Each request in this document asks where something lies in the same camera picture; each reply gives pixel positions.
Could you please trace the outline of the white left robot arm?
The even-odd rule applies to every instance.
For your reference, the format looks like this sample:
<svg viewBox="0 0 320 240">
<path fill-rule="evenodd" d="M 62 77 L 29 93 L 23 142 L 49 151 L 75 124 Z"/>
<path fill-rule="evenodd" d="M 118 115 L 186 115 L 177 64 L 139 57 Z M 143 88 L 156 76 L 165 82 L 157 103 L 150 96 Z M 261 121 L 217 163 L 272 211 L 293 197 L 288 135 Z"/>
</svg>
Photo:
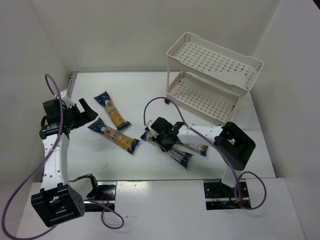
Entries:
<svg viewBox="0 0 320 240">
<path fill-rule="evenodd" d="M 46 160 L 40 191 L 32 195 L 31 205 L 48 228 L 85 214 L 84 200 L 69 182 L 69 134 L 95 120 L 98 114 L 84 98 L 79 99 L 79 103 L 83 112 L 70 100 L 56 98 L 43 102 L 46 115 L 41 120 L 39 136 Z"/>
</svg>

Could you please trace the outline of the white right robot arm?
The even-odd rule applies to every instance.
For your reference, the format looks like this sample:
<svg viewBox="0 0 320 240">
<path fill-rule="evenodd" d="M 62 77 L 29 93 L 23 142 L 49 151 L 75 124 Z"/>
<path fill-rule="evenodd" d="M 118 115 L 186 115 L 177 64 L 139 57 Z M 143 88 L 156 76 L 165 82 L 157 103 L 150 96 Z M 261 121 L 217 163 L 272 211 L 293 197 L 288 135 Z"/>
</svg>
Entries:
<svg viewBox="0 0 320 240">
<path fill-rule="evenodd" d="M 233 122 L 211 127 L 187 125 L 181 121 L 173 125 L 158 117 L 155 121 L 150 120 L 146 128 L 150 131 L 153 142 L 164 152 L 178 144 L 212 146 L 227 165 L 221 183 L 230 188 L 237 185 L 256 148 L 255 142 Z"/>
</svg>

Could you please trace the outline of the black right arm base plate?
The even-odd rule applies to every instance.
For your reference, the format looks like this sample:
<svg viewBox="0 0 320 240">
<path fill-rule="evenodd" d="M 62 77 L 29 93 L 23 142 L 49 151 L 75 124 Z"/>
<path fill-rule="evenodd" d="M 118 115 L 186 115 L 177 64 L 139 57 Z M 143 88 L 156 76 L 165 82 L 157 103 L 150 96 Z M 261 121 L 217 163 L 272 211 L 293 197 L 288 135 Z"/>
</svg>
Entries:
<svg viewBox="0 0 320 240">
<path fill-rule="evenodd" d="M 213 210 L 235 210 L 251 208 L 251 202 L 247 184 L 240 182 L 242 197 L 240 201 L 236 200 L 234 189 L 222 184 L 221 180 L 205 180 L 203 182 L 205 206 L 207 211 Z"/>
</svg>

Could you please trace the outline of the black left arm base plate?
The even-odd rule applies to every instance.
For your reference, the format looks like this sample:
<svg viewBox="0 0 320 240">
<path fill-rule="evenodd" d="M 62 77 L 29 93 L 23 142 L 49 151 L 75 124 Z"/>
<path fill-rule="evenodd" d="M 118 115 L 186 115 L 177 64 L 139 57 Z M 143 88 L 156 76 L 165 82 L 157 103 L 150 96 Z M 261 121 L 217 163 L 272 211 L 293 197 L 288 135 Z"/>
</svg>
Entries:
<svg viewBox="0 0 320 240">
<path fill-rule="evenodd" d="M 115 209 L 117 183 L 111 181 L 98 182 L 99 193 L 94 197 L 94 201 L 109 206 L 110 209 Z M 95 203 L 84 201 L 85 212 L 102 212 L 103 208 Z"/>
</svg>

